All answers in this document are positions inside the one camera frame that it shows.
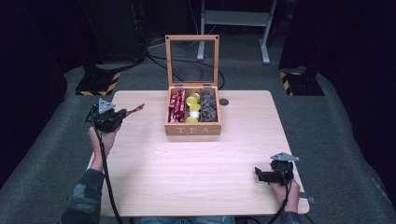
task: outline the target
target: person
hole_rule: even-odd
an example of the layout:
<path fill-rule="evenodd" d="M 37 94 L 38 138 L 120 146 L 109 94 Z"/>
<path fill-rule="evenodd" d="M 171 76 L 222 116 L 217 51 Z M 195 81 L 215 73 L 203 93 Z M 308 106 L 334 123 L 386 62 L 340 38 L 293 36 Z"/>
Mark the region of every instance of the person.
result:
<path fill-rule="evenodd" d="M 113 133 L 101 133 L 105 148 L 106 158 L 114 146 L 118 128 Z M 103 173 L 103 161 L 99 141 L 93 127 L 88 130 L 93 149 L 93 159 L 89 169 L 78 181 L 73 189 L 73 194 L 67 202 L 67 206 L 59 221 L 60 224 L 93 224 L 99 223 L 102 201 L 102 187 L 105 181 Z M 278 184 L 270 184 L 274 189 L 276 198 L 282 203 L 286 196 L 285 187 Z M 297 215 L 300 186 L 292 180 L 289 194 L 289 202 L 285 212 L 280 216 L 281 223 L 301 223 Z M 234 217 L 141 217 L 140 224 L 189 224 L 189 223 L 223 223 L 234 224 Z"/>

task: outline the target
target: gray carpet floor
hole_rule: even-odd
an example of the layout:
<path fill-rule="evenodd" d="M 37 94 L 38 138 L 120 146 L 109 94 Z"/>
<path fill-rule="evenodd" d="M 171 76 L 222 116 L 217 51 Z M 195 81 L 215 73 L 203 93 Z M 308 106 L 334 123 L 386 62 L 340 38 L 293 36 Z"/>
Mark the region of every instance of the gray carpet floor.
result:
<path fill-rule="evenodd" d="M 300 158 L 296 166 L 304 189 L 317 200 L 308 213 L 315 223 L 396 223 L 395 209 L 375 170 L 362 157 L 332 84 L 317 75 L 325 96 L 288 96 L 277 69 L 284 36 L 276 36 L 269 48 L 269 65 L 262 63 L 260 38 L 220 36 L 219 70 L 225 84 L 219 94 L 222 90 L 267 90 L 273 94 L 291 151 Z M 166 56 L 164 45 L 148 51 Z M 1 188 L 0 223 L 55 223 L 59 219 L 92 154 L 86 136 L 90 124 L 84 120 L 99 98 L 111 101 L 115 91 L 168 89 L 166 70 L 149 59 L 121 72 L 116 89 L 108 96 L 75 95 L 83 75 L 82 68 L 65 74 L 68 89 L 64 102 Z M 103 217 L 101 223 L 117 222 L 114 217 Z"/>

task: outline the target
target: open box lid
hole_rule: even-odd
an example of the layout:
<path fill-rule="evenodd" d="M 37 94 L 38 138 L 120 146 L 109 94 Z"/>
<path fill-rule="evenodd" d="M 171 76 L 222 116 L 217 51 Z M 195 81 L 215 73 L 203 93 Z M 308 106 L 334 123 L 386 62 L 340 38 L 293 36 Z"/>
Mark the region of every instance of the open box lid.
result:
<path fill-rule="evenodd" d="M 199 42 L 205 41 L 206 52 L 204 62 L 196 61 L 198 52 L 197 46 Z M 218 86 L 219 83 L 219 36 L 218 35 L 167 35 L 166 43 L 166 61 L 168 71 L 169 87 L 185 86 L 185 87 L 203 87 Z M 194 60 L 187 57 L 194 53 Z M 180 63 L 188 63 L 191 69 L 183 66 L 180 70 L 184 70 L 184 74 L 180 74 L 180 70 L 176 65 Z"/>

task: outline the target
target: black camera device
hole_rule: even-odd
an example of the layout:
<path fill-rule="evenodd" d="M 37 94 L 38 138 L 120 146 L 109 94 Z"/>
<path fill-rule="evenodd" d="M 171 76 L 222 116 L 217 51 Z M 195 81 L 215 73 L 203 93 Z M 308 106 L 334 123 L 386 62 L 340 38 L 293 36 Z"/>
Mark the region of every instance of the black camera device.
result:
<path fill-rule="evenodd" d="M 85 122 L 92 122 L 97 130 L 104 133 L 116 131 L 122 124 L 122 120 L 126 118 L 127 111 L 122 109 L 119 112 L 115 112 L 114 107 L 114 104 L 99 99 L 99 104 L 92 106 Z"/>
<path fill-rule="evenodd" d="M 272 156 L 271 169 L 273 172 L 263 172 L 255 167 L 256 175 L 260 181 L 267 183 L 278 183 L 282 186 L 286 185 L 294 178 L 293 163 L 291 161 L 298 161 L 298 157 L 293 157 L 287 153 L 281 152 Z"/>

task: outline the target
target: white metal stand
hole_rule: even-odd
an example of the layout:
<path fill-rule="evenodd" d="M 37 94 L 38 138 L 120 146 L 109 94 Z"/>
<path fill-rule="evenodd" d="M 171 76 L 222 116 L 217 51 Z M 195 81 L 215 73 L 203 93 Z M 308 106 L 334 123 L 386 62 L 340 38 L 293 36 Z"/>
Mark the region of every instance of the white metal stand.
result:
<path fill-rule="evenodd" d="M 221 25 L 246 25 L 246 26 L 261 26 L 266 27 L 262 39 L 259 44 L 262 50 L 262 61 L 264 64 L 270 63 L 268 56 L 268 49 L 266 46 L 268 34 L 271 23 L 274 17 L 276 1 L 273 0 L 269 12 L 239 12 L 239 11 L 215 11 L 205 10 L 205 0 L 202 0 L 201 5 L 201 35 L 205 34 L 206 24 L 221 24 Z M 205 42 L 201 41 L 198 48 L 197 60 L 204 59 Z"/>

